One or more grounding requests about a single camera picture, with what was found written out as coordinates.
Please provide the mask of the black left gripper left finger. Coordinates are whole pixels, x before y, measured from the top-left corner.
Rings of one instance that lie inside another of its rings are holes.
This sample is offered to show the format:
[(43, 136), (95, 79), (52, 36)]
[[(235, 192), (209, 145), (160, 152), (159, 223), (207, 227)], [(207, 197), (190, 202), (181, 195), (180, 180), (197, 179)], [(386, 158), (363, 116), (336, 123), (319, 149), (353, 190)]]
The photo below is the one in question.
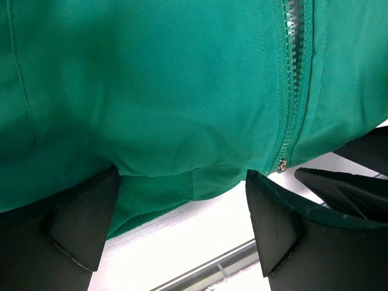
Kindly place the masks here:
[(107, 239), (115, 168), (1, 213), (1, 290), (87, 290)]

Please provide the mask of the green jacket with white lining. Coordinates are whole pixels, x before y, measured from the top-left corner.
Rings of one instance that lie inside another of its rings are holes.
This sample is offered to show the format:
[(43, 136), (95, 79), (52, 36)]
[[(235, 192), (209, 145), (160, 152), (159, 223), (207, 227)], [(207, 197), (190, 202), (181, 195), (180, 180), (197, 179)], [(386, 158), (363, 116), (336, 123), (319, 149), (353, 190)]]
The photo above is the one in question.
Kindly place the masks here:
[(115, 167), (113, 238), (386, 119), (386, 1), (1, 2), (2, 212)]

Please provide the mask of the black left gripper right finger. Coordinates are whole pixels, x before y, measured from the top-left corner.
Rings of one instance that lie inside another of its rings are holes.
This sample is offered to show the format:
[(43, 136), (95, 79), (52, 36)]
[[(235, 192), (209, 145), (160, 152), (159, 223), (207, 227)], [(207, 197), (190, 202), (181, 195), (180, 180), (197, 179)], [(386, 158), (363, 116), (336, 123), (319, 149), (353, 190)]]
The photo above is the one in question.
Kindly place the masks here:
[(326, 226), (303, 215), (323, 206), (255, 170), (246, 177), (256, 247), (272, 290), (386, 290), (387, 225)]

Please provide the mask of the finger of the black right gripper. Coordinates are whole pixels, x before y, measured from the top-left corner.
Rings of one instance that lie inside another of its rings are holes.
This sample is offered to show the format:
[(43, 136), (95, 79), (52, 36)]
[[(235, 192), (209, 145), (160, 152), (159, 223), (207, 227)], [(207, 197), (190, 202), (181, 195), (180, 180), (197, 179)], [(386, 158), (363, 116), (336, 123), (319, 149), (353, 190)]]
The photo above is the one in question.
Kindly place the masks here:
[(333, 152), (342, 158), (387, 176), (387, 126), (375, 128)]
[(326, 203), (307, 206), (303, 215), (326, 226), (386, 226), (387, 180), (300, 168), (295, 178)]

